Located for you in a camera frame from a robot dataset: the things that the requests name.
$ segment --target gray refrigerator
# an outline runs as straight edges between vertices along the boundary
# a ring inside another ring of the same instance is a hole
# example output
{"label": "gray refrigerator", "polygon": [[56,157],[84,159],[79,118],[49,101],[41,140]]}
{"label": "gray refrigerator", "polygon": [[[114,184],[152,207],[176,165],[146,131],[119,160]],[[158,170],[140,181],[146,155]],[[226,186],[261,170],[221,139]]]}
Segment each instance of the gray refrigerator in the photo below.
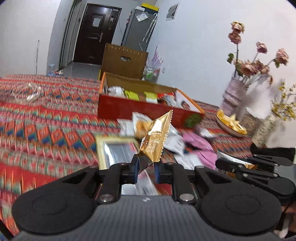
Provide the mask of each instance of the gray refrigerator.
{"label": "gray refrigerator", "polygon": [[151,29],[149,30],[144,41],[143,41],[143,38],[145,37],[145,34],[149,29],[155,16],[153,14],[145,12],[148,18],[139,22],[137,19],[137,16],[142,13],[143,11],[138,9],[132,10],[130,14],[130,18],[128,19],[126,24],[126,29],[124,31],[121,46],[125,46],[127,48],[135,49],[138,51],[146,51],[151,36],[149,37],[147,42],[146,40],[148,38],[148,35]]}

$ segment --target screw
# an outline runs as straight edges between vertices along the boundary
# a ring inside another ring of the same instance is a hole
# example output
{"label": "screw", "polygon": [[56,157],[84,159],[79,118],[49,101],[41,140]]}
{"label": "screw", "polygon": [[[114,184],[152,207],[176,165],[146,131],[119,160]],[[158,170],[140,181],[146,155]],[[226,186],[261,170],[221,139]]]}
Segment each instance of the screw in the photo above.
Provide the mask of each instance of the screw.
{"label": "screw", "polygon": [[110,202],[113,200],[113,196],[110,194],[103,194],[99,197],[101,202]]}
{"label": "screw", "polygon": [[183,193],[179,196],[182,201],[188,202],[194,199],[194,196],[190,193]]}

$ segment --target dark brown door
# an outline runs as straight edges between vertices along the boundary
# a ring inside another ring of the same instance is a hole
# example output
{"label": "dark brown door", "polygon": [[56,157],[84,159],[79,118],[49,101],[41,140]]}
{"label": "dark brown door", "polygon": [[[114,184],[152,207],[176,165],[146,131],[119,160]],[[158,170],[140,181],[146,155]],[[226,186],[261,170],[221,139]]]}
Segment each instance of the dark brown door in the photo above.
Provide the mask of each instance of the dark brown door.
{"label": "dark brown door", "polygon": [[121,8],[88,4],[75,48],[74,62],[102,64],[106,43],[111,43]]}

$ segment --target tablecloth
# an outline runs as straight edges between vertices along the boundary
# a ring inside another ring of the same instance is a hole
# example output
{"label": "tablecloth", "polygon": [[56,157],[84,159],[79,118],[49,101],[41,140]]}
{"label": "tablecloth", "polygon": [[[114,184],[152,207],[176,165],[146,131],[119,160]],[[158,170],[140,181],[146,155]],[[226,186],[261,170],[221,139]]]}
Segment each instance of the tablecloth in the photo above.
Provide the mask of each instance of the tablecloth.
{"label": "tablecloth", "polygon": [[[13,234],[11,206],[20,194],[98,164],[94,134],[120,131],[117,121],[97,117],[98,80],[9,75],[0,78],[0,93],[26,83],[40,85],[44,95],[29,104],[0,102],[0,218]],[[197,103],[205,111],[201,126],[218,135],[215,150],[251,156],[249,137],[231,137],[214,119],[218,107]],[[173,154],[165,150],[162,160],[174,161]]]}

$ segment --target purple decoration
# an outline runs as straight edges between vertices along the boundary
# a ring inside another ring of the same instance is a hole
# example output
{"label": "purple decoration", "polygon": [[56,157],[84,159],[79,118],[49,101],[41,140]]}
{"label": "purple decoration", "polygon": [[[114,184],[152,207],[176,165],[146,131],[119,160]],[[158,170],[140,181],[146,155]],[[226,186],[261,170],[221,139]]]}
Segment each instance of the purple decoration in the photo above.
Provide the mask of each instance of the purple decoration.
{"label": "purple decoration", "polygon": [[248,85],[232,77],[223,94],[224,100],[220,107],[226,116],[231,116],[235,113],[245,97],[247,89]]}

